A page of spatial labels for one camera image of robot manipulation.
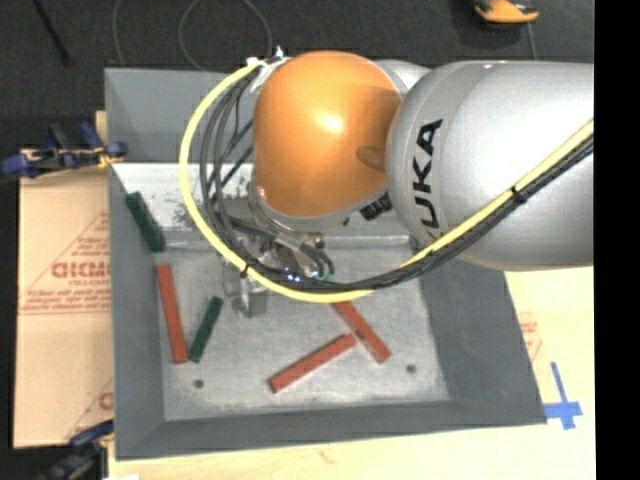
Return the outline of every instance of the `black wire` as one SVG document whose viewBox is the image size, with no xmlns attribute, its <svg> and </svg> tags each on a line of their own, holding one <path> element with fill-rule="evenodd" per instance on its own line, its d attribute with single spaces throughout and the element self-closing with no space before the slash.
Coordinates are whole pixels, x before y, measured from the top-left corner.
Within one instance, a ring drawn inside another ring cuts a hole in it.
<svg viewBox="0 0 640 480">
<path fill-rule="evenodd" d="M 256 262 L 256 259 L 253 256 L 251 256 L 248 253 L 248 251 L 246 251 L 246 249 L 238 242 L 237 237 L 234 234 L 234 231 L 240 230 L 244 232 L 249 232 L 249 233 L 257 234 L 269 239 L 277 239 L 278 235 L 265 228 L 261 228 L 256 225 L 249 225 L 246 222 L 243 222 L 243 221 L 240 221 L 239 219 L 234 219 L 228 216 L 225 209 L 225 203 L 224 201 L 222 201 L 223 198 L 221 198 L 220 200 L 222 202 L 218 201 L 218 211 L 216 212 L 214 209 L 216 194 L 222 192 L 222 189 L 224 188 L 226 183 L 229 181 L 229 179 L 231 179 L 233 174 L 244 163 L 244 161 L 248 158 L 248 156 L 251 154 L 253 150 L 252 146 L 248 147 L 245 150 L 245 152 L 241 155 L 241 157 L 238 159 L 238 161 L 236 161 L 232 170 L 225 176 L 224 180 L 220 179 L 221 168 L 224 165 L 227 156 L 233 151 L 233 149 L 237 146 L 241 138 L 245 135 L 245 133 L 251 127 L 251 121 L 250 121 L 243 127 L 242 130 L 240 130 L 239 132 L 237 131 L 237 123 L 238 123 L 237 120 L 239 119 L 238 112 L 237 112 L 238 101 L 242 97 L 242 94 L 246 89 L 246 87 L 248 86 L 248 84 L 250 83 L 250 81 L 251 80 L 239 81 L 234 86 L 230 87 L 228 92 L 226 93 L 226 97 L 223 98 L 221 103 L 216 108 L 216 111 L 212 115 L 207 125 L 207 130 L 205 131 L 205 134 L 203 137 L 203 143 L 201 146 L 200 181 L 201 181 L 201 187 L 203 187 L 203 190 L 210 191 L 209 184 L 212 178 L 213 178 L 214 184 L 216 185 L 216 191 L 213 197 L 211 197 L 211 199 L 206 198 L 205 200 L 205 208 L 206 208 L 207 214 L 209 215 L 212 227 L 218 233 L 218 236 L 221 237 L 225 245 L 227 245 L 230 248 L 233 248 L 233 250 L 236 250 L 237 252 L 240 252 L 241 253 L 240 256 L 248 263 L 254 263 Z M 230 115 L 230 109 L 232 107 L 236 108 L 236 127 L 234 129 L 234 136 L 232 137 L 229 144 L 227 144 L 225 151 L 222 154 L 220 154 L 220 149 L 221 149 L 220 145 L 222 143 L 222 136 L 224 134 L 227 120 Z M 205 176 L 203 176 L 203 173 L 206 170 L 206 163 L 207 163 L 206 153 L 209 150 L 210 142 L 214 136 L 214 133 L 216 136 L 216 142 L 214 143 L 213 171 L 209 177 L 209 180 L 207 180 L 206 185 L 203 186 L 203 180 L 205 178 Z M 310 247 L 304 243 L 301 243 L 298 249 L 304 254 L 306 254 L 312 260 L 312 262 L 316 266 L 316 270 L 320 277 L 324 277 L 325 275 L 325 267 L 323 265 L 323 261 L 324 263 L 327 264 L 329 273 L 330 274 L 335 273 L 335 267 L 333 265 L 333 262 L 327 257 L 327 255 L 324 252 L 318 251 L 317 249 Z M 270 270 L 268 275 L 270 275 L 270 277 L 276 276 L 279 278 L 283 275 L 283 271 L 281 270 L 273 269 L 271 267 L 269 267 L 269 269 Z"/>
<path fill-rule="evenodd" d="M 200 158 L 200 169 L 201 185 L 206 188 L 207 179 L 206 175 L 203 175 L 203 172 L 205 172 L 206 170 L 206 152 L 209 149 L 210 141 L 213 138 L 215 130 L 216 142 L 214 143 L 213 169 L 215 174 L 214 186 L 216 188 L 216 193 L 219 193 L 222 188 L 222 179 L 220 174 L 221 167 L 226 160 L 227 155 L 230 154 L 230 152 L 233 150 L 233 147 L 227 147 L 224 153 L 221 152 L 221 142 L 224 127 L 226 125 L 228 116 L 233 109 L 233 106 L 242 96 L 242 92 L 244 91 L 248 83 L 249 81 L 242 85 L 239 85 L 240 82 L 238 82 L 236 85 L 229 88 L 228 94 L 232 94 L 232 96 L 224 98 L 223 101 L 221 101 L 207 126 L 207 132 L 205 133 L 205 137 L 203 139 Z M 247 264 L 249 264 L 261 275 L 270 279 L 271 281 L 278 282 L 281 285 L 294 290 L 313 291 L 316 293 L 342 292 L 352 290 L 375 290 L 395 286 L 397 284 L 414 279 L 434 268 L 437 268 L 442 263 L 449 261 L 453 257 L 457 256 L 465 249 L 476 243 L 480 238 L 485 236 L 504 218 L 506 218 L 515 209 L 517 209 L 523 203 L 523 201 L 526 201 L 533 194 L 541 190 L 562 173 L 566 172 L 572 166 L 576 165 L 578 162 L 582 161 L 592 153 L 593 135 L 587 141 L 577 147 L 573 152 L 567 155 L 566 158 L 558 162 L 557 165 L 549 169 L 549 171 L 539 176 L 536 180 L 528 184 L 523 189 L 519 190 L 518 192 L 514 192 L 513 196 L 504 205 L 498 208 L 489 218 L 484 219 L 483 221 L 478 223 L 469 232 L 452 241 L 446 247 L 442 248 L 441 250 L 431 252 L 421 260 L 409 265 L 385 272 L 378 276 L 349 283 L 330 282 L 323 279 L 307 277 L 302 274 L 297 276 L 297 280 L 292 281 L 290 278 L 288 278 L 287 272 L 271 267 L 269 265 L 262 264 L 257 258 L 251 256 L 251 254 L 244 248 L 244 246 L 242 246 L 238 242 L 235 235 L 234 227 L 238 230 L 253 232 L 267 238 L 273 238 L 273 232 L 264 230 L 256 226 L 242 226 L 241 224 L 239 225 L 237 220 L 230 218 L 226 214 L 223 198 L 218 200 L 217 212 L 214 210 L 214 205 L 211 201 L 205 201 L 205 206 L 207 208 L 207 213 L 209 214 L 212 227 L 214 228 L 220 239 L 225 243 L 225 245 L 234 250 L 244 261 L 247 262 Z M 333 264 L 330 263 L 330 259 L 326 256 L 326 254 L 318 250 L 313 250 L 312 252 L 311 249 L 312 248 L 310 248 L 307 244 L 304 244 L 304 246 L 300 247 L 300 250 L 302 250 L 305 254 L 310 253 L 308 254 L 308 256 L 312 260 L 314 260 L 314 258 L 316 260 L 318 260 L 318 258 L 321 258 L 322 261 L 330 266 L 330 271 L 333 272 Z"/>
</svg>

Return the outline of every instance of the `clamp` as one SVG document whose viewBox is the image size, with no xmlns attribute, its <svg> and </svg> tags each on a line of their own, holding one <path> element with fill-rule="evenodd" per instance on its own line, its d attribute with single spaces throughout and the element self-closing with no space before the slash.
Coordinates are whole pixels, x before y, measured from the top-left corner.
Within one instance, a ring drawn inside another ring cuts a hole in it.
<svg viewBox="0 0 640 480">
<path fill-rule="evenodd" d="M 72 148 L 69 138 L 58 123 L 49 126 L 44 147 L 30 149 L 2 161 L 7 176 L 35 178 L 42 174 L 92 165 L 104 165 L 124 157 L 128 148 L 124 142 L 104 144 L 88 121 L 80 123 L 80 136 L 86 149 Z"/>
</svg>

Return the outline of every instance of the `wooden block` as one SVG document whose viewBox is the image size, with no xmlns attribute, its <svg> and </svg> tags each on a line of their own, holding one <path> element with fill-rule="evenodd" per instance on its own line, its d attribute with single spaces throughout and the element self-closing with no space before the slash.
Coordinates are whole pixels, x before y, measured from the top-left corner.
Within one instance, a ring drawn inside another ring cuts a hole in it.
<svg viewBox="0 0 640 480">
<path fill-rule="evenodd" d="M 357 340 L 353 337 L 353 334 L 340 336 L 328 345 L 304 357 L 294 365 L 289 366 L 286 370 L 271 377 L 269 379 L 271 391 L 277 393 L 281 389 L 286 388 L 301 377 L 311 373 L 323 364 L 328 363 L 350 348 L 353 348 L 356 343 Z"/>
<path fill-rule="evenodd" d="M 169 330 L 169 342 L 173 362 L 176 364 L 187 362 L 187 345 L 184 341 L 182 323 L 180 322 L 180 312 L 178 311 L 178 300 L 173 286 L 173 276 L 171 267 L 167 263 L 162 263 L 156 267 L 158 282 L 160 283 L 160 295 L 164 305 L 164 316 L 167 320 Z"/>
<path fill-rule="evenodd" d="M 378 363 L 384 363 L 391 357 L 391 351 L 353 307 L 353 304 L 336 302 L 332 306 Z"/>
</svg>

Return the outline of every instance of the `black cable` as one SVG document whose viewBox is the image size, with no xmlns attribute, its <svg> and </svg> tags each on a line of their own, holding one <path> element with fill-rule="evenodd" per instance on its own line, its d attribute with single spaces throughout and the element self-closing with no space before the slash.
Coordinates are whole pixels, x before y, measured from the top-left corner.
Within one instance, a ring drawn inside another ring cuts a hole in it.
<svg viewBox="0 0 640 480">
<path fill-rule="evenodd" d="M 247 261 L 247 263 L 252 262 L 252 260 L 255 260 L 255 258 L 253 258 L 248 253 L 248 251 L 246 251 L 246 249 L 238 242 L 237 237 L 235 237 L 234 235 L 235 230 L 257 234 L 264 238 L 272 239 L 275 241 L 278 241 L 278 234 L 271 230 L 261 228 L 257 225 L 250 225 L 239 219 L 235 219 L 233 217 L 228 216 L 225 210 L 224 201 L 222 201 L 222 199 L 220 200 L 221 202 L 219 201 L 218 211 L 216 212 L 214 209 L 214 203 L 216 201 L 215 195 L 222 191 L 226 182 L 231 178 L 231 176 L 233 176 L 233 174 L 237 171 L 237 169 L 244 163 L 244 161 L 251 154 L 253 149 L 252 146 L 248 147 L 247 150 L 245 150 L 245 152 L 243 153 L 243 155 L 241 155 L 238 161 L 234 164 L 232 170 L 225 176 L 225 179 L 224 180 L 220 179 L 221 168 L 224 165 L 227 156 L 233 151 L 235 146 L 239 143 L 240 139 L 244 136 L 246 131 L 250 128 L 251 121 L 247 123 L 242 130 L 237 132 L 234 137 L 232 137 L 229 144 L 227 144 L 227 147 L 224 153 L 220 154 L 222 136 L 224 134 L 224 130 L 226 129 L 226 124 L 227 124 L 228 117 L 230 115 L 230 110 L 233 107 L 235 107 L 236 109 L 238 108 L 238 101 L 242 97 L 242 94 L 249 83 L 250 83 L 250 80 L 247 80 L 246 82 L 240 81 L 228 89 L 223 100 L 216 108 L 216 112 L 214 112 L 214 115 L 212 115 L 211 119 L 209 120 L 209 123 L 207 125 L 207 130 L 205 131 L 205 134 L 203 137 L 203 143 L 201 146 L 201 156 L 200 156 L 200 177 L 201 177 L 200 181 L 201 181 L 201 187 L 202 187 L 202 183 L 205 178 L 205 176 L 203 176 L 203 173 L 206 170 L 206 157 L 207 157 L 206 152 L 209 150 L 210 141 L 215 134 L 216 142 L 214 144 L 213 171 L 210 176 L 210 179 L 211 177 L 213 177 L 214 179 L 214 183 L 216 184 L 216 192 L 214 193 L 214 196 L 211 197 L 210 200 L 205 201 L 205 207 L 207 210 L 207 214 L 209 215 L 212 227 L 214 228 L 218 236 L 220 236 L 223 242 L 225 242 L 225 245 L 227 245 L 230 248 L 233 248 L 234 250 L 237 250 L 240 253 L 241 257 L 245 261 Z M 206 183 L 207 183 L 207 186 L 204 188 L 204 190 L 208 190 L 209 180 L 207 180 Z M 283 245 L 285 247 L 289 247 L 288 244 L 281 243 L 281 242 L 278 242 L 278 243 L 280 243 L 280 245 Z M 305 254 L 311 259 L 311 261 L 315 264 L 316 270 L 320 277 L 324 277 L 325 275 L 324 264 L 327 265 L 327 268 L 330 274 L 335 273 L 335 267 L 333 265 L 333 262 L 328 258 L 328 256 L 323 251 L 319 251 L 309 246 L 308 244 L 304 244 L 304 243 L 299 244 L 298 250 L 300 250 L 300 252 L 302 252 L 303 254 Z M 273 269 L 273 267 L 267 267 L 267 268 L 269 269 L 270 277 L 273 277 L 274 275 L 276 277 L 280 277 L 284 275 L 284 272 L 281 270 Z"/>
<path fill-rule="evenodd" d="M 40 2 L 40 0 L 31 0 L 31 2 L 33 3 L 33 6 L 36 8 L 36 11 L 40 16 L 40 20 L 42 21 L 42 24 L 47 29 L 49 37 L 51 37 L 51 40 L 53 41 L 56 48 L 58 49 L 58 53 L 60 54 L 60 60 L 62 64 L 66 67 L 73 66 L 74 64 L 73 58 L 71 57 L 71 55 L 69 55 L 69 52 L 65 48 L 64 43 L 62 42 L 62 39 L 60 39 L 60 36 L 58 35 L 58 32 L 53 26 L 53 23 L 51 23 L 51 19 L 49 18 L 47 11 L 45 11 L 42 3 Z"/>
<path fill-rule="evenodd" d="M 180 46 L 180 51 L 182 52 L 182 55 L 184 55 L 184 57 L 187 59 L 189 64 L 191 64 L 193 67 L 195 67 L 196 69 L 198 69 L 200 71 L 207 71 L 207 69 L 204 66 L 202 66 L 201 64 L 199 64 L 191 56 L 191 54 L 188 52 L 188 50 L 187 50 L 187 48 L 186 48 L 186 46 L 184 44 L 184 37 L 183 37 L 183 31 L 184 31 L 184 27 L 185 27 L 185 23 L 187 21 L 187 18 L 189 17 L 191 12 L 196 8 L 196 6 L 201 1 L 202 0 L 194 0 L 189 5 L 187 10 L 183 13 L 182 17 L 180 18 L 180 23 L 178 25 L 178 44 Z M 271 32 L 271 27 L 269 25 L 269 22 L 264 17 L 264 15 L 258 10 L 258 8 L 253 4 L 253 2 L 251 2 L 251 0 L 240 0 L 240 1 L 254 13 L 254 15 L 258 18 L 258 20 L 262 24 L 262 27 L 263 27 L 263 29 L 265 31 L 265 35 L 266 35 L 266 40 L 267 40 L 266 41 L 267 42 L 266 55 L 267 56 L 272 55 L 272 53 L 273 53 L 273 33 Z"/>
<path fill-rule="evenodd" d="M 221 142 L 223 131 L 226 126 L 228 117 L 231 114 L 232 109 L 234 108 L 234 105 L 237 104 L 238 99 L 242 96 L 242 92 L 248 86 L 250 80 L 247 80 L 245 83 L 241 82 L 242 81 L 237 82 L 235 85 L 228 89 L 227 94 L 222 99 L 220 105 L 216 108 L 212 119 L 209 121 L 207 132 L 205 133 L 205 137 L 203 139 L 203 146 L 201 148 L 200 157 L 200 172 L 201 184 L 203 187 L 206 187 L 207 177 L 206 174 L 203 174 L 206 171 L 207 164 L 206 152 L 209 150 L 210 142 L 214 139 L 215 135 L 215 142 L 213 144 L 213 169 L 215 174 L 213 185 L 216 189 L 216 193 L 219 193 L 222 189 L 222 178 L 220 173 L 221 167 L 226 160 L 226 156 L 233 150 L 232 147 L 227 147 L 225 152 L 222 153 Z M 270 279 L 271 281 L 281 283 L 283 286 L 291 289 L 314 291 L 320 293 L 351 290 L 375 290 L 391 287 L 399 283 L 414 279 L 415 277 L 423 275 L 424 273 L 437 268 L 442 263 L 449 261 L 453 257 L 457 256 L 465 249 L 476 243 L 480 238 L 485 236 L 486 233 L 488 233 L 504 218 L 506 218 L 515 209 L 517 209 L 523 203 L 523 201 L 526 201 L 533 194 L 541 190 L 544 186 L 548 185 L 562 173 L 566 172 L 572 166 L 576 165 L 578 162 L 582 161 L 592 153 L 593 135 L 587 141 L 577 147 L 572 153 L 567 155 L 566 158 L 558 162 L 558 164 L 551 168 L 549 171 L 538 177 L 533 182 L 529 183 L 526 187 L 517 192 L 514 192 L 513 196 L 489 218 L 484 219 L 483 221 L 478 223 L 469 232 L 452 241 L 446 247 L 438 251 L 433 251 L 427 254 L 421 260 L 404 267 L 385 272 L 378 276 L 373 276 L 367 279 L 350 283 L 330 282 L 322 279 L 307 277 L 302 274 L 297 275 L 296 280 L 292 281 L 288 277 L 290 275 L 289 273 L 260 263 L 257 258 L 251 256 L 250 253 L 241 244 L 238 243 L 234 227 L 238 229 L 241 228 L 237 225 L 237 222 L 234 223 L 233 219 L 226 215 L 223 198 L 218 200 L 217 212 L 214 210 L 213 203 L 211 203 L 211 201 L 205 203 L 205 206 L 207 207 L 207 213 L 209 214 L 214 231 L 225 243 L 225 245 L 234 250 L 244 261 L 247 262 L 248 265 L 251 265 L 252 268 L 256 269 L 261 275 Z M 253 229 L 252 231 L 262 233 L 263 236 L 272 236 L 271 232 L 269 231 L 256 229 Z M 318 256 L 318 253 L 323 254 L 321 251 L 315 251 L 315 253 L 311 253 L 309 257 L 313 259 L 314 256 Z M 324 255 L 324 258 L 322 259 L 326 262 L 326 260 L 328 260 L 328 257 Z"/>
<path fill-rule="evenodd" d="M 118 16 L 120 13 L 120 8 L 122 7 L 122 3 L 124 0 L 116 0 L 116 3 L 114 4 L 113 7 L 113 11 L 111 13 L 111 37 L 113 40 L 113 44 L 114 47 L 116 49 L 116 56 L 118 58 L 118 63 L 121 66 L 126 66 L 127 63 L 125 61 L 124 55 L 122 53 L 122 46 L 120 44 L 120 38 L 119 38 L 119 33 L 118 33 Z M 191 12 L 193 11 L 193 9 L 201 2 L 202 0 L 194 0 L 193 2 L 191 2 L 189 4 L 189 6 L 187 7 L 186 11 L 182 14 L 182 16 L 180 17 L 180 22 L 178 24 L 178 44 L 180 47 L 180 51 L 182 52 L 183 56 L 185 57 L 185 59 L 187 59 L 187 62 L 195 69 L 198 69 L 200 71 L 206 71 L 206 69 L 201 66 L 187 51 L 187 48 L 184 44 L 184 37 L 183 37 L 183 29 L 184 29 L 184 25 L 186 23 L 187 18 L 189 17 L 189 15 L 191 14 Z M 273 50 L 273 33 L 271 31 L 271 27 L 269 25 L 269 22 L 267 21 L 267 19 L 264 17 L 264 15 L 260 12 L 260 10 L 253 4 L 253 2 L 251 2 L 250 0 L 240 0 L 250 11 L 252 11 L 254 13 L 254 15 L 258 18 L 258 20 L 260 21 L 260 23 L 262 24 L 262 27 L 265 31 L 265 35 L 266 35 L 266 40 L 267 40 L 267 55 L 271 55 L 272 54 L 272 50 Z"/>
</svg>

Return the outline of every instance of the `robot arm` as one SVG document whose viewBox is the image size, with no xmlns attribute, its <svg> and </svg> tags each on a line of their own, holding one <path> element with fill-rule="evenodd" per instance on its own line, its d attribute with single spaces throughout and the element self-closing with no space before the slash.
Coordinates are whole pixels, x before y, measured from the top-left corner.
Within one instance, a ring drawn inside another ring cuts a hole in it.
<svg viewBox="0 0 640 480">
<path fill-rule="evenodd" d="M 186 162 L 193 133 L 218 99 L 213 115 L 224 121 L 258 71 L 231 75 L 189 123 L 181 176 L 192 214 Z M 194 217 L 219 252 L 268 288 L 331 302 L 393 286 L 457 254 L 504 270 L 593 262 L 593 66 L 463 62 L 429 71 L 314 52 L 280 61 L 259 90 L 249 190 L 258 225 L 308 245 L 386 200 L 424 247 L 386 274 L 334 283 L 273 268 L 239 247 L 224 198 L 209 205 L 209 223 Z M 215 144 L 218 192 L 225 157 Z"/>
</svg>

